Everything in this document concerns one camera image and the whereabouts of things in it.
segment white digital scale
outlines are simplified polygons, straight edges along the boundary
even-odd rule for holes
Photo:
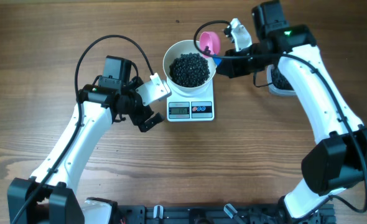
[[[180,121],[212,121],[214,120],[213,80],[205,86],[190,93],[178,89],[167,79],[171,96],[167,98],[167,119]]]

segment bowl of black beans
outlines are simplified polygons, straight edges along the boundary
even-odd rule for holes
[[[200,89],[212,80],[216,65],[212,58],[202,56],[192,40],[183,40],[165,53],[163,69],[174,86],[189,92]]]

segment scale control panel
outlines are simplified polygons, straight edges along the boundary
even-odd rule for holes
[[[214,119],[211,101],[170,102],[169,121],[211,121]]]

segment white bowl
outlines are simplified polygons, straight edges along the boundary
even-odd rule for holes
[[[183,40],[171,46],[168,49],[168,51],[165,53],[164,59],[163,59],[163,69],[164,69],[164,73],[166,77],[171,81],[171,83],[175,87],[177,87],[179,90],[182,90],[184,92],[191,92],[191,91],[199,90],[203,86],[207,85],[207,83],[213,79],[215,75],[215,69],[216,69],[214,60],[212,58],[206,58],[206,60],[208,61],[208,69],[210,71],[210,77],[202,85],[196,86],[196,87],[183,87],[183,86],[180,86],[174,83],[170,76],[170,65],[176,58],[181,57],[181,54],[189,54],[189,53],[193,53],[193,54],[199,53],[201,55],[201,53],[195,48],[193,44],[193,40]]]

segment wood grain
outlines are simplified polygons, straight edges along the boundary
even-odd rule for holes
[[[0,223],[8,222],[6,190],[28,178],[53,148],[73,112],[73,74],[95,39],[126,35],[155,71],[174,43],[204,22],[238,17],[253,39],[251,9],[260,1],[119,1],[0,5]],[[291,24],[307,24],[323,61],[353,111],[367,125],[367,1],[283,1]],[[210,27],[219,31],[222,27]],[[223,39],[223,50],[232,48]],[[101,74],[107,55],[149,71],[135,46],[105,40],[83,61],[79,86]],[[259,82],[265,82],[259,74]],[[127,205],[274,203],[301,179],[300,162],[314,147],[297,98],[270,95],[252,78],[214,82],[216,119],[169,123],[140,133],[130,121],[101,138],[81,177],[78,199],[103,197]],[[165,114],[165,102],[152,105]],[[358,207],[363,186],[344,193]],[[335,202],[338,223],[367,223],[367,214]]]

